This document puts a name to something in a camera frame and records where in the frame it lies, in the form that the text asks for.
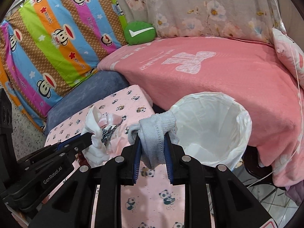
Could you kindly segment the pink panda print sheet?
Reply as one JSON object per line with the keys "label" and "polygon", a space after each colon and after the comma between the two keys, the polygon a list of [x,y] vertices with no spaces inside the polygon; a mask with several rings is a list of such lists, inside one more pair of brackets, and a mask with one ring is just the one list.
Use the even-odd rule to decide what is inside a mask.
{"label": "pink panda print sheet", "polygon": [[[120,121],[113,123],[118,127],[106,145],[106,158],[113,158],[129,145],[129,126],[153,113],[149,96],[139,86],[132,85],[75,113],[53,128],[46,142],[65,142],[74,135],[79,135],[87,124],[87,117],[92,115],[97,115],[105,127],[109,125],[109,117],[114,116],[120,118]],[[69,217],[68,211],[60,211],[60,207],[69,204],[76,189],[84,182],[79,170],[75,169],[73,175],[79,179],[73,180],[71,184],[59,185],[59,188],[64,188],[64,193],[47,212],[49,217],[42,219],[42,227],[87,227],[80,214]],[[184,186],[172,186],[169,183],[165,165],[151,170],[144,163],[137,162],[131,165],[131,177],[138,178],[136,184],[121,188],[123,227],[183,227]]]}

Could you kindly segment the pink quilted chair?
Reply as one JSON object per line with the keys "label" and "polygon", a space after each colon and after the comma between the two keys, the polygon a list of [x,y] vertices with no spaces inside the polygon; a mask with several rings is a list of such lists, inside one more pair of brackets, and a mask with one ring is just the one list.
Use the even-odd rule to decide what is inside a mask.
{"label": "pink quilted chair", "polygon": [[293,200],[297,206],[301,206],[304,199],[304,181],[286,187],[285,195]]}

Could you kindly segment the black white patterned scrunchie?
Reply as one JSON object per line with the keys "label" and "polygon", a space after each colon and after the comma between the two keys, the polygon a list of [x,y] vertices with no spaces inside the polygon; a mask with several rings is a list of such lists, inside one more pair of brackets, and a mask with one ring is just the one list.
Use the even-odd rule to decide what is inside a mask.
{"label": "black white patterned scrunchie", "polygon": [[110,142],[111,136],[114,134],[115,130],[122,124],[123,122],[121,121],[120,123],[116,125],[109,125],[105,128],[102,129],[103,135],[101,142],[105,145],[107,145]]}

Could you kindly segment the white grey sock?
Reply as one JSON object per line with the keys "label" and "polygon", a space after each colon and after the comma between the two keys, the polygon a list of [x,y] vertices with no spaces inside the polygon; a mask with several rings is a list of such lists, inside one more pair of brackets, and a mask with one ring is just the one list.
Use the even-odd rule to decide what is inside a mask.
{"label": "white grey sock", "polygon": [[140,139],[141,160],[151,170],[158,165],[165,164],[164,138],[166,133],[169,134],[173,144],[179,144],[176,117],[171,111],[154,114],[129,126],[128,141],[133,145],[137,137]]}

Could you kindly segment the white lined trash bin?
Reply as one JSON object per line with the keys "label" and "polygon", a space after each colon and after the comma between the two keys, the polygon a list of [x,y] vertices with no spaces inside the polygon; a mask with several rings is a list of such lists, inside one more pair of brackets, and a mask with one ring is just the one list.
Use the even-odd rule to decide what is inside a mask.
{"label": "white lined trash bin", "polygon": [[201,92],[181,98],[170,110],[185,154],[203,165],[236,168],[252,129],[250,114],[241,104],[223,93]]}

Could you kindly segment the pink white sock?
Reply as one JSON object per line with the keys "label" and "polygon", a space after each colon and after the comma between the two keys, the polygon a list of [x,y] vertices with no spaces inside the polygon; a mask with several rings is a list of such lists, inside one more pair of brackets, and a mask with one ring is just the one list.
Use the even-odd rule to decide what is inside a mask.
{"label": "pink white sock", "polygon": [[117,114],[104,113],[98,120],[98,126],[100,128],[105,128],[107,126],[115,126],[122,122],[122,117]]}

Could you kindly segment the grey floral quilt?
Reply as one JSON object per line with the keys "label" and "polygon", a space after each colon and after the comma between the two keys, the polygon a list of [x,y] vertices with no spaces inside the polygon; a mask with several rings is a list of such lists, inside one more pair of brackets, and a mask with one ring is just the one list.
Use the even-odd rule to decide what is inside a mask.
{"label": "grey floral quilt", "polygon": [[118,0],[126,20],[152,24],[160,38],[221,36],[273,43],[285,31],[278,0]]}

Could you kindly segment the colourful striped monkey quilt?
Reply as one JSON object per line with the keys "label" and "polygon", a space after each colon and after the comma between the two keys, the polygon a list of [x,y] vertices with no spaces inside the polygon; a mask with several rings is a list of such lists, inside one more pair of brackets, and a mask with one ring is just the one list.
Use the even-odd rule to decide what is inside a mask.
{"label": "colourful striped monkey quilt", "polygon": [[27,0],[1,23],[1,83],[44,130],[47,114],[126,44],[117,0]]}

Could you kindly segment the white cloth glove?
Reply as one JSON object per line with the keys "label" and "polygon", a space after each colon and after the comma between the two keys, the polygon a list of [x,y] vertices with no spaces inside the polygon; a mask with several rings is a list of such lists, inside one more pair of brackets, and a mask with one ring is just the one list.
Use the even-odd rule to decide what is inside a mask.
{"label": "white cloth glove", "polygon": [[103,138],[103,128],[108,126],[107,116],[101,114],[99,110],[92,106],[85,118],[85,125],[81,135],[91,133],[91,145],[85,148],[82,153],[88,164],[92,167],[98,167],[109,160],[105,144],[101,141]]}

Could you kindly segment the blue grey cushion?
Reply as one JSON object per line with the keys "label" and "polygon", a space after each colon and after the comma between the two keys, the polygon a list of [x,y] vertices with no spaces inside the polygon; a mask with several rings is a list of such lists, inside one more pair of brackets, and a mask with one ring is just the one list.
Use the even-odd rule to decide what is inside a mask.
{"label": "blue grey cushion", "polygon": [[118,72],[95,73],[49,110],[44,134],[80,110],[128,86],[129,82]]}

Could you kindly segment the pink towel blanket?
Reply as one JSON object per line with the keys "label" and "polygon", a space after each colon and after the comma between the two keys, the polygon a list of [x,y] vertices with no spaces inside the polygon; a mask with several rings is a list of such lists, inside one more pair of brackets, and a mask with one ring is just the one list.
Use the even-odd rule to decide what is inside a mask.
{"label": "pink towel blanket", "polygon": [[221,92],[250,114],[249,145],[285,187],[303,180],[303,89],[267,44],[213,36],[166,38],[125,45],[103,58],[98,70],[121,73],[168,110],[182,97]]}

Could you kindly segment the pink white small pillow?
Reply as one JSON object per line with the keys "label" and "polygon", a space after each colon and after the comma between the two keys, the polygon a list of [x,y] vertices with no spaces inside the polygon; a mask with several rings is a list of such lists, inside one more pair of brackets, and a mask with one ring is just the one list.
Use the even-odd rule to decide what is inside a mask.
{"label": "pink white small pillow", "polygon": [[303,51],[289,36],[283,34],[280,30],[273,28],[272,34],[278,59],[303,88]]}

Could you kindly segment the green round cushion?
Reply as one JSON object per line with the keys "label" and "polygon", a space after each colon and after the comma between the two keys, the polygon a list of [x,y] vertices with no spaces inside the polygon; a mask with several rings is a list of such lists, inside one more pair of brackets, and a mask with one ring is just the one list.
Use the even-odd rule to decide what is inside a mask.
{"label": "green round cushion", "polygon": [[124,29],[125,40],[129,45],[149,43],[156,38],[156,30],[147,22],[130,22]]}

